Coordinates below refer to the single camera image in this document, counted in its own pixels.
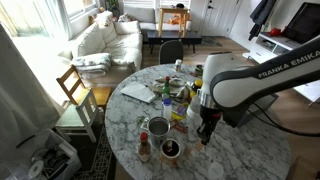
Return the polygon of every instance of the doorway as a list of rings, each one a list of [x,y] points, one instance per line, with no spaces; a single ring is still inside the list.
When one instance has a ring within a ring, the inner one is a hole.
[[[241,0],[207,0],[206,12],[202,19],[202,36],[228,37]]]

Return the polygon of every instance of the white marble tabletop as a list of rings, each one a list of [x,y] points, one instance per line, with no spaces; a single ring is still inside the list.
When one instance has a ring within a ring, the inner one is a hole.
[[[110,146],[124,169],[134,179],[208,179],[210,164],[219,162],[224,167],[224,179],[285,179],[290,167],[290,148],[285,134],[261,121],[251,120],[241,128],[232,128],[220,120],[207,146],[186,158],[181,153],[177,166],[169,167],[159,160],[159,150],[152,149],[152,157],[142,163],[137,155],[139,116],[161,115],[161,99],[150,104],[122,95],[120,90],[133,81],[152,85],[159,77],[174,76],[194,81],[189,75],[195,67],[182,65],[175,72],[173,64],[158,65],[140,70],[123,82],[112,93],[106,110],[105,124]],[[182,120],[188,126],[184,134],[171,129],[168,138],[176,139],[184,148],[198,142],[197,127],[189,119]]]

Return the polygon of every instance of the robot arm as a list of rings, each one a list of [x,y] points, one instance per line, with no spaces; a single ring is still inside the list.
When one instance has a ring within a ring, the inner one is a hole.
[[[199,93],[203,122],[198,135],[206,144],[221,114],[236,127],[258,99],[318,79],[320,38],[253,67],[236,61],[230,52],[211,54],[204,65]]]

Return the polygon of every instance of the white shelf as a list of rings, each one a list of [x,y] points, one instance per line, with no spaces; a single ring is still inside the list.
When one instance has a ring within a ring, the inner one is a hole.
[[[291,51],[301,44],[282,36],[271,37],[267,32],[259,34],[256,43],[251,49],[249,56],[258,63],[263,63],[276,56]],[[320,102],[320,81],[294,87],[296,91],[313,102]]]

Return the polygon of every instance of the white sofa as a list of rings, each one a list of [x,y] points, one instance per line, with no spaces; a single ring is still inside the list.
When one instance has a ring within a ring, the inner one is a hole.
[[[70,41],[70,48],[60,56],[72,60],[96,53],[110,53],[110,69],[102,76],[82,79],[85,85],[116,86],[132,73],[140,70],[142,62],[142,35],[139,23],[113,22],[109,11],[99,15],[108,21],[95,22]]]
[[[139,7],[123,7],[123,12],[128,15],[134,17],[137,21],[139,21],[141,33],[143,35],[143,41],[147,42],[147,31],[148,30],[158,30],[159,27],[159,16],[160,9],[156,8],[139,8]],[[165,13],[163,18],[162,30],[164,31],[178,31],[179,24],[168,24],[170,18],[172,18],[172,14]]]

